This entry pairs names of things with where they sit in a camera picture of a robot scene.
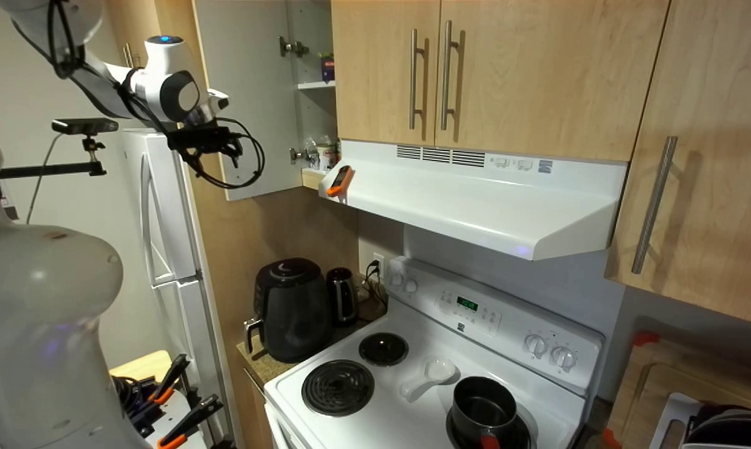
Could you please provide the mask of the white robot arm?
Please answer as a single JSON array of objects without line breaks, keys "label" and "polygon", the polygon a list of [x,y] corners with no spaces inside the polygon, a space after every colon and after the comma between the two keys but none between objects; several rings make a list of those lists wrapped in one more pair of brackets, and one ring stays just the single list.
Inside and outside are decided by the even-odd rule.
[{"label": "white robot arm", "polygon": [[[107,116],[130,116],[200,166],[207,151],[240,157],[219,96],[200,88],[170,34],[148,40],[142,68],[107,64],[88,50],[99,0],[0,0],[16,30],[57,76],[76,83]],[[223,408],[209,393],[168,433],[119,403],[97,341],[97,319],[117,296],[117,252],[67,226],[17,223],[0,192],[0,447],[3,449],[180,449]]]}]

